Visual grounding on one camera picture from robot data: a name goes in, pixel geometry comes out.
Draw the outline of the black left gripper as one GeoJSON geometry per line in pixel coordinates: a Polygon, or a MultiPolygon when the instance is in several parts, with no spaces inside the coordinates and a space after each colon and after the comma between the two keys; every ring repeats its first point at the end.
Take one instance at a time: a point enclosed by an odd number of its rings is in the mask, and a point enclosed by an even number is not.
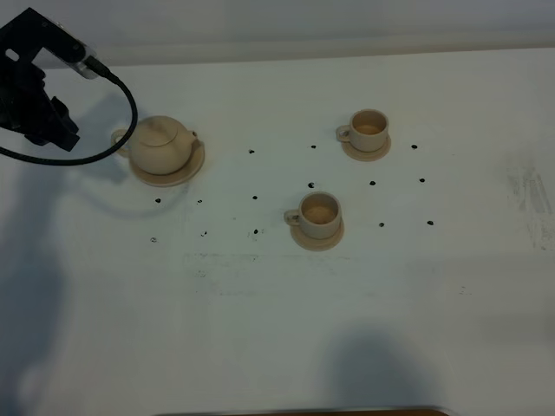
{"type": "Polygon", "coordinates": [[[1,128],[70,152],[80,139],[79,127],[60,100],[46,95],[44,78],[33,63],[1,60],[1,128]]]}

